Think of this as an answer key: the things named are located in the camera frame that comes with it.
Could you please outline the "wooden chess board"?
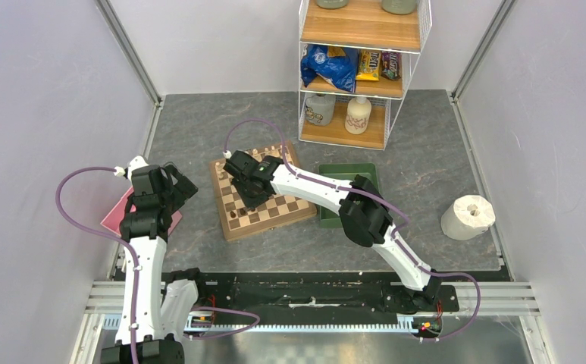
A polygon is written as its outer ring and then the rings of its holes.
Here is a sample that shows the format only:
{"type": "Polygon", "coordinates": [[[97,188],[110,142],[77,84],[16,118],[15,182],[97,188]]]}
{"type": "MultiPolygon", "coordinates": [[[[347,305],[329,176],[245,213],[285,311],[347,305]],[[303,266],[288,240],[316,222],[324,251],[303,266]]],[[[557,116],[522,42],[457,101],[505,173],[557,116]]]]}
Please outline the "wooden chess board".
{"type": "Polygon", "coordinates": [[[220,158],[208,164],[214,189],[215,202],[221,221],[224,238],[237,240],[263,231],[292,224],[317,215],[316,206],[294,196],[274,195],[255,210],[244,206],[231,176],[224,170],[225,161],[220,158]],[[247,215],[240,216],[238,210],[244,208],[247,215]],[[235,211],[236,218],[230,217],[235,211]]]}

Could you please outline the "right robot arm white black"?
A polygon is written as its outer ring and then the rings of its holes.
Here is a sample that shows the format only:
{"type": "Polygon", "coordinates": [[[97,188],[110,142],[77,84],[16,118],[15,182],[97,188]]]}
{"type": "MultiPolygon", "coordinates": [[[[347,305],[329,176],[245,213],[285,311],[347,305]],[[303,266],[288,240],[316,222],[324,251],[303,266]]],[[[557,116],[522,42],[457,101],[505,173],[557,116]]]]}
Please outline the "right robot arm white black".
{"type": "Polygon", "coordinates": [[[394,206],[368,178],[331,179],[271,155],[258,161],[241,150],[225,151],[224,157],[224,170],[248,209],[265,204],[275,194],[322,206],[339,215],[349,240],[373,249],[397,273],[416,309],[427,310],[438,302],[441,279],[403,239],[390,214],[394,206]]]}

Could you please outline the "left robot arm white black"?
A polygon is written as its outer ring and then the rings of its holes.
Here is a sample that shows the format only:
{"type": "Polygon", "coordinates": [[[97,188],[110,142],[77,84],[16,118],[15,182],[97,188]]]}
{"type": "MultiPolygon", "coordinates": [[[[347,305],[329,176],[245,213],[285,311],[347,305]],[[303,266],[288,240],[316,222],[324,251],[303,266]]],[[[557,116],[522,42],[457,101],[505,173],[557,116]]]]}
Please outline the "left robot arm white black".
{"type": "Polygon", "coordinates": [[[191,309],[204,307],[209,290],[197,268],[163,282],[162,266],[173,215],[197,186],[168,162],[150,165],[135,157],[123,170],[133,192],[119,224],[127,263],[121,323],[102,363],[184,363],[182,334],[191,309]]]}

